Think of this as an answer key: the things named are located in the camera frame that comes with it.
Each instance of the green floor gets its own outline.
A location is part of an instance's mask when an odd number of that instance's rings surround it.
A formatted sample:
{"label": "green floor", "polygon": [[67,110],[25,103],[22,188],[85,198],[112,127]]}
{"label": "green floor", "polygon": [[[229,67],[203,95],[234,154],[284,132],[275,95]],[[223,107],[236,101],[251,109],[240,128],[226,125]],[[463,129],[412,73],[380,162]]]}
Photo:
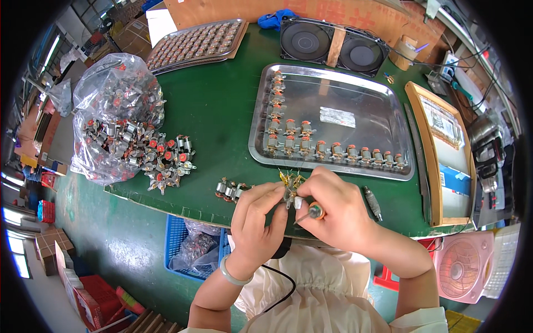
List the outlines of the green floor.
{"label": "green floor", "polygon": [[[164,268],[166,214],[104,193],[83,175],[61,177],[55,202],[55,224],[63,228],[94,273],[113,287],[122,286],[143,306],[182,326],[200,286]],[[372,272],[376,262],[372,261]],[[370,283],[375,307],[387,322],[394,319],[398,294]],[[461,311],[466,304],[441,298],[441,305]],[[239,331],[246,317],[232,308],[232,329]]]}

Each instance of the green workbench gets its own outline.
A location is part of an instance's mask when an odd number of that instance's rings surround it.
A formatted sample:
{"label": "green workbench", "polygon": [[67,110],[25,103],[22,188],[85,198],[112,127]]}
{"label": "green workbench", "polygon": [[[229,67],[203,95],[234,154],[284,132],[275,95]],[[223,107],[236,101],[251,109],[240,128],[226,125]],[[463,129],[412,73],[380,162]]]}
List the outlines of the green workbench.
{"label": "green workbench", "polygon": [[[166,133],[167,138],[178,134],[190,136],[196,150],[192,161],[198,169],[182,177],[179,188],[167,188],[164,196],[157,189],[147,191],[150,181],[143,172],[126,182],[106,186],[105,192],[165,213],[229,227],[235,204],[215,196],[220,178],[246,184],[280,180],[277,168],[258,163],[248,152],[248,136],[263,68],[276,62],[325,68],[281,59],[279,50],[279,32],[250,24],[234,59],[157,76],[167,100],[165,123],[160,131]],[[394,84],[387,82],[383,72],[394,76]],[[401,71],[387,58],[372,80],[389,85],[403,105],[409,102],[404,91],[408,81],[428,88],[423,75],[426,72],[429,69],[424,66]],[[310,173],[301,174],[308,177]],[[456,232],[463,227],[429,227],[422,215],[418,170],[407,182],[340,176],[360,187],[367,185],[374,192],[383,215],[381,225],[386,228],[409,237],[428,237]],[[306,230],[293,226],[292,221],[294,210],[289,213],[287,236],[314,239]]]}

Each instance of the wooden frame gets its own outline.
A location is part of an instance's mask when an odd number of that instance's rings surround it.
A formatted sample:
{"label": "wooden frame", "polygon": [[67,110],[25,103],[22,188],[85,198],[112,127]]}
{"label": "wooden frame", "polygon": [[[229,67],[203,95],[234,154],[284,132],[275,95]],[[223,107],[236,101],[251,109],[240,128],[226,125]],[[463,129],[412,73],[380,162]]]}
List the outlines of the wooden frame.
{"label": "wooden frame", "polygon": [[433,135],[426,118],[426,113],[422,106],[422,102],[419,96],[425,97],[438,106],[442,107],[446,111],[450,112],[459,122],[461,129],[464,133],[464,153],[466,160],[469,160],[469,176],[471,178],[470,184],[470,202],[471,204],[475,200],[475,188],[477,182],[477,176],[475,171],[474,157],[472,156],[472,150],[470,147],[470,140],[466,135],[466,128],[461,118],[461,114],[452,105],[444,101],[442,98],[433,94],[432,92],[420,87],[419,85],[408,82],[405,85],[405,91],[409,97],[411,108],[416,118],[418,130],[420,131],[420,137],[422,139],[422,147],[424,149],[424,156],[426,160],[427,177],[430,185],[431,196],[431,226],[442,225],[454,225],[454,224],[467,224],[470,221],[470,217],[442,217],[442,187],[440,182],[439,171],[439,158],[437,155],[437,149],[435,142],[433,141]]}

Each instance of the stainless steel tray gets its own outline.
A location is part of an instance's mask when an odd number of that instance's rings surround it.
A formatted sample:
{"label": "stainless steel tray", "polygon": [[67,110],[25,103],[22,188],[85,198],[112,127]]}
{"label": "stainless steel tray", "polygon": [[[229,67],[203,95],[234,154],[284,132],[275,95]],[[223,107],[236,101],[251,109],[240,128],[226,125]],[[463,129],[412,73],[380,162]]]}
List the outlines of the stainless steel tray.
{"label": "stainless steel tray", "polygon": [[[231,40],[231,44],[229,46],[227,46],[227,48],[223,52],[218,52],[219,49],[217,49],[217,52],[214,53],[214,54],[206,54],[206,52],[204,52],[203,55],[199,55],[199,56],[195,55],[191,59],[183,59],[181,61],[174,61],[172,63],[169,62],[169,63],[167,63],[167,64],[165,64],[163,66],[159,66],[157,68],[152,68],[152,69],[150,69],[150,71],[154,75],[159,75],[159,74],[163,74],[163,73],[166,73],[166,72],[169,72],[169,71],[173,71],[173,70],[176,70],[176,69],[189,67],[189,65],[191,63],[192,64],[200,64],[200,63],[208,63],[208,62],[211,62],[211,61],[212,62],[220,62],[220,61],[226,60],[226,59],[222,60],[222,57],[224,55],[226,55],[226,54],[231,53],[237,47],[238,41],[240,39],[240,35],[243,33],[243,29],[244,29],[244,27],[246,25],[245,24],[246,20],[233,19],[233,20],[223,20],[223,21],[211,22],[211,23],[206,23],[206,24],[203,24],[203,25],[198,25],[198,26],[187,28],[187,29],[179,30],[179,31],[176,31],[174,33],[170,33],[170,34],[166,35],[165,37],[163,37],[160,41],[157,42],[156,46],[154,47],[152,52],[150,52],[150,54],[147,57],[147,64],[149,66],[151,65],[153,57],[155,55],[157,55],[157,53],[159,52],[161,47],[166,43],[166,41],[169,38],[175,38],[175,37],[179,37],[180,35],[186,35],[186,34],[189,34],[192,31],[204,30],[208,26],[216,26],[218,24],[222,25],[224,23],[229,23],[229,24],[232,25],[233,23],[236,23],[236,22],[239,23],[239,27],[237,28],[237,31],[233,35],[233,38]],[[227,35],[228,35],[228,29],[226,29],[226,32],[222,35],[222,37],[224,38]]]}
{"label": "stainless steel tray", "polygon": [[[393,156],[400,153],[406,166],[397,169],[363,166],[358,163],[351,165],[344,159],[340,162],[328,158],[318,160],[312,157],[314,148],[308,156],[292,154],[289,157],[283,153],[283,146],[274,156],[264,151],[269,138],[267,130],[271,120],[268,119],[267,109],[270,111],[268,106],[275,71],[281,71],[286,76],[283,81],[286,86],[283,91],[285,101],[282,103],[284,108],[282,111],[285,114],[280,118],[281,131],[278,134],[280,144],[285,140],[283,132],[287,119],[294,119],[296,126],[307,120],[311,122],[312,128],[317,130],[310,136],[313,147],[322,140],[326,142],[327,148],[338,142],[344,151],[348,145],[354,144],[358,152],[362,147],[368,147],[370,152],[373,149],[380,149],[381,153],[390,151]],[[332,109],[333,113],[336,112],[332,119],[326,114],[329,109]],[[345,119],[347,121],[342,124],[339,119],[344,119],[342,116],[346,115],[348,115]],[[299,145],[301,139],[297,136],[295,138],[295,144]],[[258,162],[283,168],[314,169],[323,165],[335,172],[399,181],[407,181],[414,174],[413,147],[405,115],[395,93],[380,83],[331,69],[281,63],[266,66],[261,74],[257,92],[248,149]]]}

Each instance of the woman's right hand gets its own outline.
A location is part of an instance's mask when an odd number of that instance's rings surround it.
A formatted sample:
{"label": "woman's right hand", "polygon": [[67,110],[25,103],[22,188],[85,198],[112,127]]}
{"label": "woman's right hand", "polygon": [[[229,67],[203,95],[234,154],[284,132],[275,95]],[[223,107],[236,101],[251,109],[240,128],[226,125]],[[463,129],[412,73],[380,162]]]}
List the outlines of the woman's right hand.
{"label": "woman's right hand", "polygon": [[[378,237],[379,225],[369,216],[357,185],[344,182],[332,171],[319,166],[297,191],[300,197],[313,198],[326,211],[322,220],[310,217],[300,226],[324,243],[344,251],[364,252]],[[302,202],[296,219],[307,214],[309,205]]]}

